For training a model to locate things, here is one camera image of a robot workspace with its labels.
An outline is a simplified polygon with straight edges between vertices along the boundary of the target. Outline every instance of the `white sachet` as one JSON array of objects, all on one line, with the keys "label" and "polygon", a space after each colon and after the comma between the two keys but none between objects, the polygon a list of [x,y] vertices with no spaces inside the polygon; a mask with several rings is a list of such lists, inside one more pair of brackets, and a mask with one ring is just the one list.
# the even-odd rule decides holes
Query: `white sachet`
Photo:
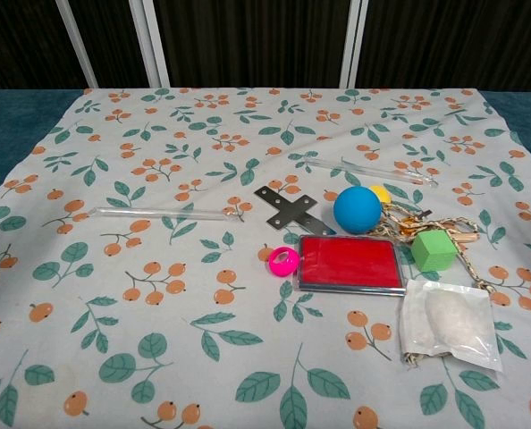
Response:
[{"label": "white sachet", "polygon": [[502,370],[490,297],[485,290],[410,280],[400,315],[404,353],[454,357]]}]

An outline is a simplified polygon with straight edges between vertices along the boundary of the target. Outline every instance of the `pink ring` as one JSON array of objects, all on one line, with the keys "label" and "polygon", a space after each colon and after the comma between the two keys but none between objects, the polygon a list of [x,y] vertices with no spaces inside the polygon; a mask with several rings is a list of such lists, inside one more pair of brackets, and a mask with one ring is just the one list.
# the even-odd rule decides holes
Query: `pink ring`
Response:
[{"label": "pink ring", "polygon": [[[287,257],[281,262],[275,262],[275,259],[282,253],[287,253]],[[299,254],[292,248],[277,248],[271,253],[267,263],[272,273],[278,277],[285,277],[298,269]]]}]

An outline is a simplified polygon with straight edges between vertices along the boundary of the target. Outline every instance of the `red ink pad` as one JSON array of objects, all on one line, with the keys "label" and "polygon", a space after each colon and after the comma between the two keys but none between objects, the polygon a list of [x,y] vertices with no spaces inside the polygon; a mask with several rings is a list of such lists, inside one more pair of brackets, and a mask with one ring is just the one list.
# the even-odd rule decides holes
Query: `red ink pad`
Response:
[{"label": "red ink pad", "polygon": [[302,290],[405,293],[395,247],[388,239],[302,236],[299,256]]}]

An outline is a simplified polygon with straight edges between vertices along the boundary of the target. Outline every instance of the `green foam block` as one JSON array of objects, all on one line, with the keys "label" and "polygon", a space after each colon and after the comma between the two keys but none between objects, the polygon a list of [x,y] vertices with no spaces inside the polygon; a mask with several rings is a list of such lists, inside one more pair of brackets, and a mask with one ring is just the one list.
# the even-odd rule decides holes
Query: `green foam block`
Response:
[{"label": "green foam block", "polygon": [[420,271],[447,270],[458,250],[444,230],[419,232],[410,248]]}]

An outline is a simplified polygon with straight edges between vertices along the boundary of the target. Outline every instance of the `black curtain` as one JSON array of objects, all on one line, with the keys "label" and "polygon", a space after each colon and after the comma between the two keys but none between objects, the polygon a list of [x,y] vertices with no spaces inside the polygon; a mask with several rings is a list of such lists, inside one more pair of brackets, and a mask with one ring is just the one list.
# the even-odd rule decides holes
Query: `black curtain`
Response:
[{"label": "black curtain", "polygon": [[531,91],[531,0],[371,1],[356,86]]},{"label": "black curtain", "polygon": [[70,0],[101,88],[144,88],[148,77],[128,0]]},{"label": "black curtain", "polygon": [[338,87],[349,0],[155,0],[175,87]]},{"label": "black curtain", "polygon": [[55,0],[0,1],[0,88],[85,88]]}]

